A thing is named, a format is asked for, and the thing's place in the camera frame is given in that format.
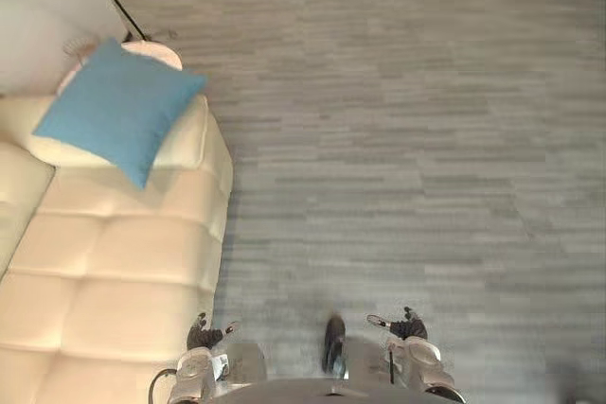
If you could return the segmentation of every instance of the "sofa cushion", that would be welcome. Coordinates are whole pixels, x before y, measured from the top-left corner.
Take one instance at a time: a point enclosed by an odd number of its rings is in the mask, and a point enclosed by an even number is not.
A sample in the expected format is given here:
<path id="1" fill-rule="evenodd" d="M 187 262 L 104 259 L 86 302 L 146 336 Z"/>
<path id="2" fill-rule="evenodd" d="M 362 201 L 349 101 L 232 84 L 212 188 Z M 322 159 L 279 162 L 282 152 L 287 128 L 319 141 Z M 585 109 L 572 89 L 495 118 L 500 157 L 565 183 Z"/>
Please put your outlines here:
<path id="1" fill-rule="evenodd" d="M 53 167 L 0 142 L 0 277 L 53 175 Z"/>
<path id="2" fill-rule="evenodd" d="M 114 167 L 57 169 L 0 282 L 0 402 L 146 402 L 185 352 L 212 312 L 232 185 L 206 123 L 202 163 L 154 169 L 143 191 Z"/>
<path id="3" fill-rule="evenodd" d="M 88 59 L 34 134 L 88 150 L 143 188 L 172 124 L 205 78 L 135 55 L 114 39 Z"/>
<path id="4" fill-rule="evenodd" d="M 53 166 L 113 166 L 109 161 L 89 151 L 31 133 L 54 99 L 53 96 L 0 98 L 0 140 L 16 144 Z M 153 161 L 153 167 L 198 167 L 206 137 L 207 115 L 206 98 L 200 95 L 194 97 L 167 134 Z"/>

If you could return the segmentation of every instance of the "cream leather sofa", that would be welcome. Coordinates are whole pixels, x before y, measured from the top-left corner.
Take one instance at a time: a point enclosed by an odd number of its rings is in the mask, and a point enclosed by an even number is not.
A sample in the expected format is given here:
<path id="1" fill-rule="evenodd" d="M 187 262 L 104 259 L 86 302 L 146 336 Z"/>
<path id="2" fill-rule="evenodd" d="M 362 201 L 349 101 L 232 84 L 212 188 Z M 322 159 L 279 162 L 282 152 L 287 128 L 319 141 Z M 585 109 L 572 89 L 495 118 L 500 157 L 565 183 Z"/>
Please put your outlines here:
<path id="1" fill-rule="evenodd" d="M 51 101 L 0 99 L 0 404 L 144 403 L 212 312 L 231 159 L 197 97 L 142 191 L 31 136 Z"/>

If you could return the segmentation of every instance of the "floor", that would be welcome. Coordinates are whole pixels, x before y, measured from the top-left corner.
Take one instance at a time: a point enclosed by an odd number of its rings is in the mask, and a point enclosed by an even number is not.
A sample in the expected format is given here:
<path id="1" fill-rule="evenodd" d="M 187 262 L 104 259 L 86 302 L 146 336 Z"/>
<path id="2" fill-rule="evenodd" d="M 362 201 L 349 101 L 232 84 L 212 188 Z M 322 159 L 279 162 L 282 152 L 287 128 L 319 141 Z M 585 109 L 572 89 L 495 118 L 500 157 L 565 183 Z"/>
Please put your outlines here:
<path id="1" fill-rule="evenodd" d="M 606 387 L 606 0 L 122 0 L 235 162 L 215 324 L 319 376 L 414 307 L 470 402 Z"/>

